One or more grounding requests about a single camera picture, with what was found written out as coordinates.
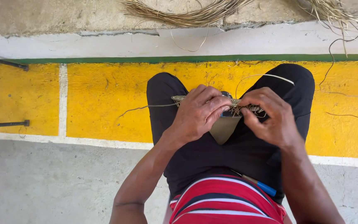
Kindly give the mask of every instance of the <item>person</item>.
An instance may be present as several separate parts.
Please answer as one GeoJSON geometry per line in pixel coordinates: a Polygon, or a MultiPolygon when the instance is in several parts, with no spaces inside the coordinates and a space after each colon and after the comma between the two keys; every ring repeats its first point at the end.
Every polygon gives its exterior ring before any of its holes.
{"type": "Polygon", "coordinates": [[[147,223],[144,203],[161,174],[167,178],[170,223],[291,223],[281,206],[284,193],[297,223],[344,223],[305,150],[314,93],[313,75],[295,64],[281,64],[262,76],[241,97],[239,106],[260,105],[258,118],[246,108],[223,145],[209,133],[231,101],[214,87],[190,92],[179,79],[159,73],[147,84],[154,147],[118,190],[111,224],[147,223]],[[239,174],[276,190],[267,195],[239,174]]]}

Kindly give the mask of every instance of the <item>metal rod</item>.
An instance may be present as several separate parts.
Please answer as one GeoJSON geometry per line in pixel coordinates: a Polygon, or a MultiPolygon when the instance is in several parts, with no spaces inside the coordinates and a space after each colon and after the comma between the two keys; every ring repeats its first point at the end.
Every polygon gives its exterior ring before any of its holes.
{"type": "Polygon", "coordinates": [[[28,71],[29,70],[29,66],[28,65],[21,65],[21,64],[17,64],[17,63],[13,63],[10,61],[4,61],[0,59],[0,64],[4,64],[4,65],[9,65],[9,66],[13,66],[16,68],[20,68],[23,69],[24,71],[28,71]]]}
{"type": "Polygon", "coordinates": [[[7,127],[7,126],[30,126],[30,120],[24,120],[23,122],[8,122],[8,123],[0,123],[0,127],[7,127]]]}

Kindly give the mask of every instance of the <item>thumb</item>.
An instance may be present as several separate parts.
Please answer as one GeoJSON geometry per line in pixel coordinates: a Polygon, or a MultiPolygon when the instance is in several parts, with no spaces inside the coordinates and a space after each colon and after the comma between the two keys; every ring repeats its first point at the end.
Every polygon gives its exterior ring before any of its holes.
{"type": "Polygon", "coordinates": [[[263,139],[267,135],[267,128],[259,122],[258,118],[249,109],[242,108],[241,113],[244,115],[244,124],[258,137],[263,139]]]}
{"type": "Polygon", "coordinates": [[[211,130],[212,125],[220,118],[220,115],[223,113],[223,111],[228,111],[229,109],[229,106],[224,105],[213,111],[211,115],[206,118],[205,126],[209,128],[207,131],[211,130]]]}

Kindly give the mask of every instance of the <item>leg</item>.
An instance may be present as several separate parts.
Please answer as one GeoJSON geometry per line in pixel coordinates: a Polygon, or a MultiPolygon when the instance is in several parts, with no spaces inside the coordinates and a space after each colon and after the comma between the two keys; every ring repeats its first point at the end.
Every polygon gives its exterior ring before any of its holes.
{"type": "MultiPolygon", "coordinates": [[[[159,73],[147,83],[148,105],[166,105],[174,101],[172,96],[187,95],[188,91],[180,80],[169,74],[159,73]]],[[[162,133],[172,125],[177,113],[177,106],[149,107],[153,143],[156,144],[162,133]]],[[[211,167],[219,158],[221,146],[207,132],[199,140],[189,142],[172,156],[165,171],[172,196],[182,191],[201,175],[211,173],[211,167]]]]}
{"type": "MultiPolygon", "coordinates": [[[[295,64],[281,64],[266,74],[289,79],[295,85],[275,77],[262,76],[247,92],[262,87],[271,88],[291,105],[298,131],[306,139],[315,86],[313,75],[295,64]]],[[[267,119],[268,116],[259,120],[264,122],[267,119]]],[[[258,139],[244,124],[243,118],[225,143],[225,147],[231,158],[228,167],[276,189],[277,193],[273,200],[281,203],[284,192],[281,183],[281,154],[278,147],[258,139]]]]}

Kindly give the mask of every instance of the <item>red striped shirt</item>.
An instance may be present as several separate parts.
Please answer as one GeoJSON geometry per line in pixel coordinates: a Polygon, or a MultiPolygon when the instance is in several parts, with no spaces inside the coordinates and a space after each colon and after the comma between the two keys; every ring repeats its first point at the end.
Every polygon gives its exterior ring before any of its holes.
{"type": "Polygon", "coordinates": [[[240,177],[214,175],[190,185],[170,202],[170,224],[283,223],[284,207],[254,183],[240,177]]]}

